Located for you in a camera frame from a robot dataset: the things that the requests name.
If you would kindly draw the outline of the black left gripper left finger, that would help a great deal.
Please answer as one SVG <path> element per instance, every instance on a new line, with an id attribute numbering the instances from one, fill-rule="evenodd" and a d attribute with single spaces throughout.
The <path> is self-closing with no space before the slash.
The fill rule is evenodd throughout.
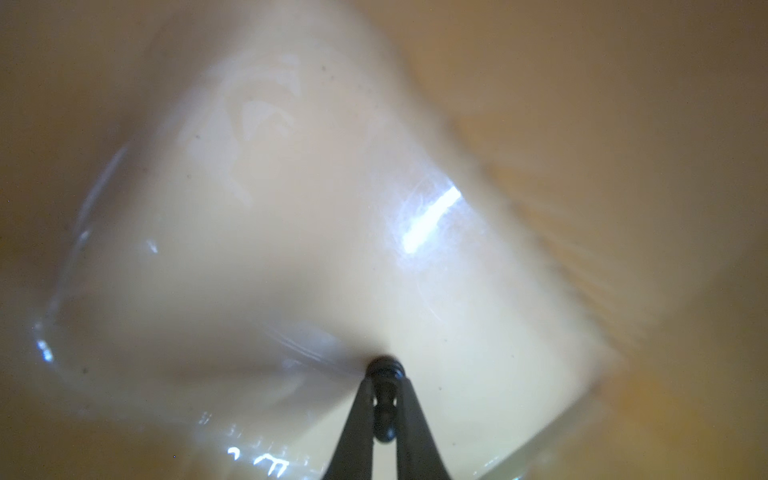
<path id="1" fill-rule="evenodd" d="M 373 467 L 374 387 L 365 377 L 358 388 L 324 480 L 370 480 Z"/>

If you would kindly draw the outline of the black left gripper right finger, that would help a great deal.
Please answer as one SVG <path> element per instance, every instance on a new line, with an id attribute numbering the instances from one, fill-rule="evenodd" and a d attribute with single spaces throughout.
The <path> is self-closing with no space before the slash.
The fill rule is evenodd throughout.
<path id="1" fill-rule="evenodd" d="M 396 409 L 397 478 L 449 480 L 450 475 L 408 378 L 399 380 Z"/>

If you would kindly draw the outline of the black chess pawn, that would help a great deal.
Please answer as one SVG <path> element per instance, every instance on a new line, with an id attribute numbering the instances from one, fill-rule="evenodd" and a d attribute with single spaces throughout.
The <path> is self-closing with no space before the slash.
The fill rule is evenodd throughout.
<path id="1" fill-rule="evenodd" d="M 392 356 L 375 358 L 366 369 L 374 388 L 374 438 L 390 443 L 397 436 L 397 396 L 399 382 L 405 376 L 402 364 Z"/>

